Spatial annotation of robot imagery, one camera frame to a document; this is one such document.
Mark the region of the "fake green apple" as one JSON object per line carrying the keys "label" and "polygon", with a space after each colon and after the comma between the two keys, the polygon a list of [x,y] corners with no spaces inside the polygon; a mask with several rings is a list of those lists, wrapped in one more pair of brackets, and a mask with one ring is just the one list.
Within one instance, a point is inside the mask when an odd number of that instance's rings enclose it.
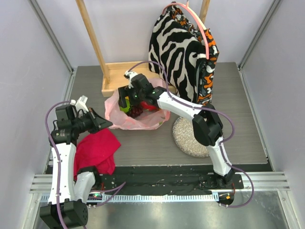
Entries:
{"label": "fake green apple", "polygon": [[120,110],[127,114],[130,111],[130,109],[131,109],[131,105],[130,105],[130,101],[129,100],[126,99],[125,101],[126,101],[126,107],[120,106]]}

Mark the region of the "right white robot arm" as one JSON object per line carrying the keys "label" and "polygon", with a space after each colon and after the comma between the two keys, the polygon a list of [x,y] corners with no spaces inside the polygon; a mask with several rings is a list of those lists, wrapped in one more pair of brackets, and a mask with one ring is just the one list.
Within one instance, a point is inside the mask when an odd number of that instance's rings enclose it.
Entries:
{"label": "right white robot arm", "polygon": [[175,96],[161,86],[154,87],[143,74],[126,72],[124,77],[129,83],[118,89],[119,106],[162,109],[190,121],[196,141],[209,152],[216,185],[220,188],[231,185],[234,169],[224,149],[223,124],[215,108],[212,105],[199,106]]}

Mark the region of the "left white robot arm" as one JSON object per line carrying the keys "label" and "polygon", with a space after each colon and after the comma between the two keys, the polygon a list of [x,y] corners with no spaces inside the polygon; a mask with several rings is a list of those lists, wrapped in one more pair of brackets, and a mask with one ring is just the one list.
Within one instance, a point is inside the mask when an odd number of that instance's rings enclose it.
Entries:
{"label": "left white robot arm", "polygon": [[88,222],[87,200],[91,190],[102,183],[96,166],[87,166],[77,172],[73,167],[76,143],[81,133],[95,134],[112,125],[84,102],[64,101],[52,106],[56,120],[53,130],[46,127],[55,161],[52,171],[48,204],[40,208],[40,218],[50,229],[85,227]]}

